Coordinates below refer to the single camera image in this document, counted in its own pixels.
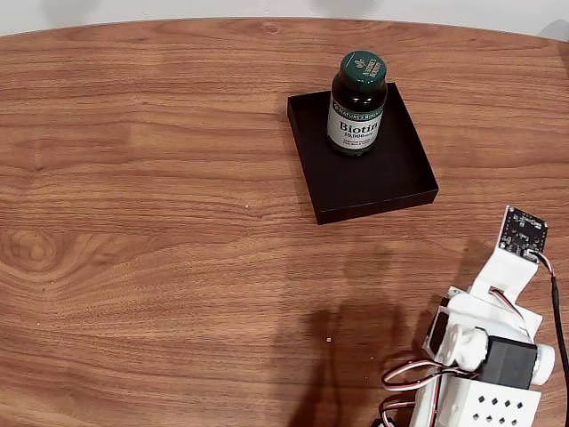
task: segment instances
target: white label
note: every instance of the white label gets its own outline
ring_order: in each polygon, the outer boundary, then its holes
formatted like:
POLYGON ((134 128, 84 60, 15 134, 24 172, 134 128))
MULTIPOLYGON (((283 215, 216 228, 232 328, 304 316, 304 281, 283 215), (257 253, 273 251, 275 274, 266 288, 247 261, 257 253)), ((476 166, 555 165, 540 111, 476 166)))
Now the white label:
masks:
POLYGON ((375 110, 371 113, 353 113, 330 99, 328 136, 344 149, 364 149, 372 145, 377 138, 382 115, 383 110, 375 110), (351 120, 345 116, 353 118, 375 117, 369 120, 351 120))

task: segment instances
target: circuit board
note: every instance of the circuit board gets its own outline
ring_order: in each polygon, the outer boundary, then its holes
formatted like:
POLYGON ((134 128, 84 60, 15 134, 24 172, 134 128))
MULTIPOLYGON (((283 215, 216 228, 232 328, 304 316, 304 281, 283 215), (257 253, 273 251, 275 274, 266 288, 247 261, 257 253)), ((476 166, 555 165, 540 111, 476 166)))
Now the circuit board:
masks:
POLYGON ((548 224, 545 221, 508 206, 498 246, 528 261, 538 262, 530 251, 543 252, 547 235, 548 224))

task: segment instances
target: green bottle cap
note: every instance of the green bottle cap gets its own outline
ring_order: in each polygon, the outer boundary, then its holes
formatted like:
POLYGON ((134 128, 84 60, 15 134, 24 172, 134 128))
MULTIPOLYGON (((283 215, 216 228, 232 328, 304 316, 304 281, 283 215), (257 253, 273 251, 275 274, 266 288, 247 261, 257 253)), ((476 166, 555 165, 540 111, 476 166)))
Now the green bottle cap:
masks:
POLYGON ((340 65, 344 84, 360 92, 373 92, 380 88, 387 73, 385 62, 373 52, 348 53, 340 65))

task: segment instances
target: black cable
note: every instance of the black cable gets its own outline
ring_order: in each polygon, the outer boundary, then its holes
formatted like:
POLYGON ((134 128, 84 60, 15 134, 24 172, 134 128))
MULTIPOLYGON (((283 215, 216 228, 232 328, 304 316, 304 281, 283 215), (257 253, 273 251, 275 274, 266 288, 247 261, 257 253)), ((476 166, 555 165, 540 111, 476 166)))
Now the black cable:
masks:
POLYGON ((561 311, 559 309, 559 288, 557 287, 557 278, 551 275, 551 301, 553 303, 553 316, 555 317, 555 330, 557 332, 557 343, 559 345, 559 353, 561 353, 561 363, 563 364, 563 373, 565 374, 565 427, 569 427, 569 360, 567 359, 567 348, 565 347, 565 339, 563 337, 563 326, 561 323, 561 311))

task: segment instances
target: perforated white plate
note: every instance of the perforated white plate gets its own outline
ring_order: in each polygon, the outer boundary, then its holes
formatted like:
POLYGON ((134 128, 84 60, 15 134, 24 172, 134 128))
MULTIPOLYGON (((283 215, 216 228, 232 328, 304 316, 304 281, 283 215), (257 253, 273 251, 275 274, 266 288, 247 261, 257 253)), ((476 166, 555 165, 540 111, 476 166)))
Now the perforated white plate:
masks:
POLYGON ((442 427, 531 427, 541 393, 451 377, 442 398, 442 427))

